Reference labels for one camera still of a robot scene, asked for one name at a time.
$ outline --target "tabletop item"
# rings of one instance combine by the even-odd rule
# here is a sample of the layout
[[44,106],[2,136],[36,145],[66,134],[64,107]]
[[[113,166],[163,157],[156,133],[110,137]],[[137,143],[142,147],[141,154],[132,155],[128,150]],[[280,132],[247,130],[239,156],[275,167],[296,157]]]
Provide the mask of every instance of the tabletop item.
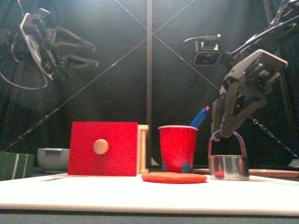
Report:
[[209,161],[209,177],[223,180],[248,180],[248,158],[245,144],[241,136],[235,131],[233,136],[237,138],[241,155],[211,155],[211,142],[208,144],[208,161]]
[[33,155],[0,151],[0,181],[29,178],[33,173]]
[[70,130],[69,175],[134,176],[136,122],[74,122]]
[[201,122],[209,113],[209,109],[211,108],[207,106],[204,109],[200,110],[199,114],[195,116],[193,120],[191,121],[191,126],[193,128],[197,129],[200,127]]
[[145,182],[165,183],[165,184],[195,184],[203,183],[207,177],[193,173],[177,172],[149,172],[141,175]]
[[70,149],[40,148],[37,150],[37,164],[48,173],[68,170]]
[[192,170],[197,129],[167,125],[159,128],[163,170],[188,173]]

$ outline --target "wooden knob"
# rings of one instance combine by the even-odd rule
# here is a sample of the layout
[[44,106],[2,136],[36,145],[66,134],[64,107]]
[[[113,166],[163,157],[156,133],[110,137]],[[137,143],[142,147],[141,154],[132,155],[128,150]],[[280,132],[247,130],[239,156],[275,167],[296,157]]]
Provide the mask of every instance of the wooden knob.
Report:
[[98,154],[102,155],[108,151],[108,141],[105,139],[98,139],[93,143],[93,151]]

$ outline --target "black backdrop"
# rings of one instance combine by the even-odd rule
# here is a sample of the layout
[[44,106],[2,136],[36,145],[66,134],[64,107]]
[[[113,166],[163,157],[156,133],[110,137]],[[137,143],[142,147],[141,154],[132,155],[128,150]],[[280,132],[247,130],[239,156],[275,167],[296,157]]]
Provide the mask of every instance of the black backdrop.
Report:
[[[21,16],[16,1],[9,7],[8,2],[1,1],[0,5],[1,28],[12,30]],[[219,97],[220,83],[227,74],[221,64],[189,66],[180,58],[181,42],[191,37],[220,34],[223,48],[233,51],[267,28],[264,2],[271,3],[272,12],[276,12],[279,1],[152,0],[151,6],[148,2],[38,1],[41,7],[52,12],[58,25],[97,47],[94,53],[81,56],[97,60],[98,67],[66,80],[49,82],[45,89],[36,91],[12,88],[0,82],[2,149],[45,115],[60,108],[9,151],[36,153],[41,147],[68,148],[73,121],[136,121],[151,124],[148,149],[155,162],[160,163],[157,127],[189,124],[197,111],[205,105],[211,106]],[[147,38],[152,40],[151,49],[147,49]],[[284,44],[281,54],[291,66],[268,95],[267,106],[252,116],[297,153],[297,37]],[[17,78],[14,65],[2,66],[1,71],[10,80]],[[42,83],[30,58],[16,81],[30,87]],[[291,154],[251,119],[237,132],[245,140],[251,167],[288,165]],[[200,126],[196,165],[207,165],[209,136],[208,117]],[[223,139],[215,145],[215,151],[237,153],[235,142],[232,138]]]

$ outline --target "metal handle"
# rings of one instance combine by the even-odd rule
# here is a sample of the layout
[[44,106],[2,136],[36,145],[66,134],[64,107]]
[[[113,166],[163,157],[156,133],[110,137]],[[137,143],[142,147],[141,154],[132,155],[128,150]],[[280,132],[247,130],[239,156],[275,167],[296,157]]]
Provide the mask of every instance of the metal handle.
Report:
[[[208,156],[211,155],[211,142],[212,142],[212,138],[213,138],[213,136],[219,132],[220,132],[219,130],[215,131],[215,133],[212,134],[212,136],[209,138],[209,143],[208,143]],[[233,131],[232,135],[237,138],[241,156],[245,156],[247,155],[247,150],[245,150],[245,144],[244,144],[243,138],[241,138],[240,134],[236,131]]]

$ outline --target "white bowl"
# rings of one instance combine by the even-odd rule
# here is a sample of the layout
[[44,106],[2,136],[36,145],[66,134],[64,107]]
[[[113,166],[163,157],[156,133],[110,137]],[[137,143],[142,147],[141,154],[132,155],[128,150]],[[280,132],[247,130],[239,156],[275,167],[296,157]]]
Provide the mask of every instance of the white bowl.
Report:
[[37,163],[48,173],[65,172],[69,164],[69,149],[40,148],[37,150]]

